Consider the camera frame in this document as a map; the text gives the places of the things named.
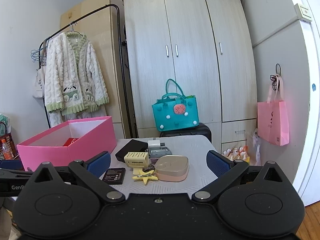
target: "black suitcase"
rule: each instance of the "black suitcase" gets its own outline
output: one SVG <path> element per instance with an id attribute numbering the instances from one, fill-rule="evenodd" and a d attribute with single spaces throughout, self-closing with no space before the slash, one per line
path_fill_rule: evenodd
<path id="1" fill-rule="evenodd" d="M 160 133 L 160 137 L 172 137 L 172 136 L 179 136 L 179 135 L 204 135 L 212 143 L 211 131 L 209 127 L 203 123 L 199 123 L 199 125 L 196 127 L 184 128 L 184 129 L 173 130 L 173 131 L 163 131 Z"/>

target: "orange bottle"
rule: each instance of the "orange bottle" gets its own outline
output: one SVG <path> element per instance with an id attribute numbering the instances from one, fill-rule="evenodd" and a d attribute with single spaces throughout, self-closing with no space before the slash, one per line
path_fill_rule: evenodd
<path id="1" fill-rule="evenodd" d="M 2 139 L 2 152 L 3 152 L 3 156 L 6 160 L 13 160 L 12 154 L 10 152 L 10 148 L 7 145 L 5 139 Z"/>

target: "pink storage box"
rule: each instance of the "pink storage box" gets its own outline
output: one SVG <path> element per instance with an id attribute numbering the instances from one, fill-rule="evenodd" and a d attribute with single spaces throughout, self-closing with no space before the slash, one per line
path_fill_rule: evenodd
<path id="1" fill-rule="evenodd" d="M 63 146 L 69 138 L 79 138 Z M 68 166 L 71 161 L 89 160 L 95 155 L 116 147 L 112 117 L 71 120 L 39 133 L 17 145 L 25 170 L 35 171 L 42 162 Z"/>

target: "wall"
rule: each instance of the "wall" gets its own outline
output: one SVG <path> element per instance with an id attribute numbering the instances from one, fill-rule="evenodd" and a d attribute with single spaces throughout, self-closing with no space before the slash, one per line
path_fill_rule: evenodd
<path id="1" fill-rule="evenodd" d="M 30 51 L 60 27 L 60 15 L 82 0 L 0 0 L 0 113 L 15 143 L 48 129 L 42 100 L 32 97 L 37 62 Z"/>
<path id="2" fill-rule="evenodd" d="M 261 162 L 276 161 L 299 191 L 315 141 L 319 101 L 311 94 L 311 84 L 319 83 L 319 74 L 310 25 L 297 20 L 293 7 L 297 2 L 302 3 L 243 0 L 243 7 L 253 44 L 258 102 L 267 99 L 269 78 L 279 63 L 290 126 L 290 143 L 286 146 L 277 147 L 263 140 Z"/>

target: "black power bank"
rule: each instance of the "black power bank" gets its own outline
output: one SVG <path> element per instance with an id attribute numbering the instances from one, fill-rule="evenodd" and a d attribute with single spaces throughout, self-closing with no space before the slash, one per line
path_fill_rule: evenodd
<path id="1" fill-rule="evenodd" d="M 125 163 L 124 157 L 128 152 L 144 152 L 146 149 L 148 149 L 148 143 L 132 139 L 116 153 L 116 158 L 118 161 Z"/>

